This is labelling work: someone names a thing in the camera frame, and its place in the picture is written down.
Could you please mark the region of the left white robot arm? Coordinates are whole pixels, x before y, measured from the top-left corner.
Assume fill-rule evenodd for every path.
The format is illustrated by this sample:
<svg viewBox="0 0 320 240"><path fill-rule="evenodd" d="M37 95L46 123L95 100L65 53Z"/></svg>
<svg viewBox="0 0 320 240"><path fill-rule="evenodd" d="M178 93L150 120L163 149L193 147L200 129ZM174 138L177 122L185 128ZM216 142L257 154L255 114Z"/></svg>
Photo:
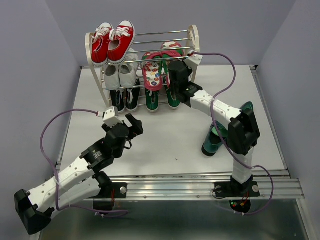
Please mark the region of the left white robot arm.
<svg viewBox="0 0 320 240"><path fill-rule="evenodd" d="M14 194L15 210L29 235L45 229L60 211L79 208L82 200L97 195L114 197L120 192L121 186L112 182L104 169L122 157L127 143L143 134L142 121L129 113L125 117L131 126L127 126L113 108L95 114L103 120L105 137L88 147L67 168L54 171L54 176L45 183Z"/></svg>

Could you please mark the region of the green metallic loafer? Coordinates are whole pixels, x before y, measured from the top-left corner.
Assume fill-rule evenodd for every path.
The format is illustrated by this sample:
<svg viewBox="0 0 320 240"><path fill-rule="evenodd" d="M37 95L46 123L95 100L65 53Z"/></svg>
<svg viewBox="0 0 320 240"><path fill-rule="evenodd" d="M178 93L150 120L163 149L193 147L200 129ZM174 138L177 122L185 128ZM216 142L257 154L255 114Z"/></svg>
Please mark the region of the green metallic loafer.
<svg viewBox="0 0 320 240"><path fill-rule="evenodd" d="M240 111L241 111L241 118L252 118L252 115L254 114L254 105L251 101L248 101L246 103L244 103L241 107L240 107Z"/></svg>
<svg viewBox="0 0 320 240"><path fill-rule="evenodd" d="M216 121L216 126L217 129L220 131L223 139L226 141L228 137L227 129L218 121ZM223 145L222 140L220 139L220 136L217 132L217 129L215 125L212 123L201 148L202 153L208 157L214 156L216 152L219 150L219 148Z"/></svg>

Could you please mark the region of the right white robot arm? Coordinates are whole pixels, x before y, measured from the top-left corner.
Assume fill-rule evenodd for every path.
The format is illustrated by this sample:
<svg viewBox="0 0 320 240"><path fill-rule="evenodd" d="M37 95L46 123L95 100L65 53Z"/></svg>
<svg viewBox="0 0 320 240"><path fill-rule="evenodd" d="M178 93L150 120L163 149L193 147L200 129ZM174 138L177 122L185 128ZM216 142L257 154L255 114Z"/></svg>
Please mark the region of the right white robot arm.
<svg viewBox="0 0 320 240"><path fill-rule="evenodd" d="M241 110L215 99L189 80L192 72L183 61L169 63L169 88L181 103L211 116L214 124L220 123L227 130L225 144L233 157L230 189L242 195L253 181L253 152L261 135L255 114L251 109Z"/></svg>

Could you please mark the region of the pink kids sandal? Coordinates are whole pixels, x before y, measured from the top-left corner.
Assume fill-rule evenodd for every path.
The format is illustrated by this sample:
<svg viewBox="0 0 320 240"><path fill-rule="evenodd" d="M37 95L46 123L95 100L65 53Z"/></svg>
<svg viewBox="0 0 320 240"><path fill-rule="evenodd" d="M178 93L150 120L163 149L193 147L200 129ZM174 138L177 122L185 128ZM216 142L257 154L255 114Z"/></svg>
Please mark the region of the pink kids sandal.
<svg viewBox="0 0 320 240"><path fill-rule="evenodd" d="M184 56L184 50L180 49L182 46L180 43L176 41L166 41L161 45L161 57L163 59L166 58L176 58L176 57L183 57ZM170 77L169 77L169 70L168 65L172 60L163 60L162 61L162 67L165 72L165 82L167 84L167 87L170 87Z"/></svg>
<svg viewBox="0 0 320 240"><path fill-rule="evenodd" d="M163 85L162 77L162 55L159 51L147 52L142 60L151 60L141 63L144 87L152 92L159 91Z"/></svg>

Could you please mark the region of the green canvas sneaker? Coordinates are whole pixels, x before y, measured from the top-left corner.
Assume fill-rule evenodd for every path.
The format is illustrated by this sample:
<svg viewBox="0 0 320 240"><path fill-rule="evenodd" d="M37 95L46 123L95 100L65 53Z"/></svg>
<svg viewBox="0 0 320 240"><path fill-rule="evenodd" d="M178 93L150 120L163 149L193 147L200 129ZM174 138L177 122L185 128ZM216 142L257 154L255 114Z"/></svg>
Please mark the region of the green canvas sneaker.
<svg viewBox="0 0 320 240"><path fill-rule="evenodd" d="M145 89L145 104L149 112L156 112L159 108L159 91Z"/></svg>
<svg viewBox="0 0 320 240"><path fill-rule="evenodd" d="M164 88L165 88L166 95L167 95L168 105L172 109L177 109L180 106L180 101L176 97L176 95L171 92L170 88L168 87L168 85L167 85L167 77L164 76L162 79L163 79L163 83L165 84Z"/></svg>

